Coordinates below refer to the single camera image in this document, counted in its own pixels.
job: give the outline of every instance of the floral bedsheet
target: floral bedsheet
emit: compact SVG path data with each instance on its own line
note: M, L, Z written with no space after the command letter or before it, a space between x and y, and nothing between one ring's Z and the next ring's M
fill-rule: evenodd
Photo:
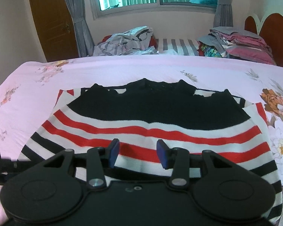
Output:
M183 79L200 89L228 89L249 102L261 102L283 188L283 68L241 60L134 55L24 63L0 86L2 156L18 158L26 141L51 114L60 89L90 87L94 83L120 86L142 78L158 82ZM0 224L5 220L0 205ZM281 218L274 223L283 226L283 208Z

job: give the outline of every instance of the stack of folded blankets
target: stack of folded blankets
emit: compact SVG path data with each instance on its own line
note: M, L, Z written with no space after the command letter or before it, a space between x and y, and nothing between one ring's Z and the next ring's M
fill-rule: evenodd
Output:
M233 27L216 27L210 32L197 39L200 42L199 55L275 65L271 48L259 35Z

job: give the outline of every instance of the curtain tieback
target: curtain tieback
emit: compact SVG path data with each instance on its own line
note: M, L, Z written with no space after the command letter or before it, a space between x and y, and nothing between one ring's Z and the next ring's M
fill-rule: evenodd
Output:
M220 4L220 5L231 5L232 4L232 0L218 0L217 4Z
M73 19L73 23L76 24L76 23L82 22L83 20L84 20L83 17L77 18L77 19Z

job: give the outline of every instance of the black circular disc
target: black circular disc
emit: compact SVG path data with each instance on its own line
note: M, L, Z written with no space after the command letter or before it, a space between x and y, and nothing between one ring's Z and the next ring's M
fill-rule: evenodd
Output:
M1 192L3 208L18 220L48 222L73 209L82 197L80 183L56 168L8 180Z
M192 191L198 206L224 221L248 221L268 212L275 200L273 187L251 173L216 169L195 183Z

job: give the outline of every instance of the striped bedsheet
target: striped bedsheet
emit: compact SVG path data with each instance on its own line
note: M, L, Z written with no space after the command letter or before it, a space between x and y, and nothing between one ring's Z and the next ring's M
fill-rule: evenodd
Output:
M158 51L160 53L166 50L173 49L179 55L199 56L197 51L199 44L195 39L162 38L162 39L157 39L157 41L158 41Z

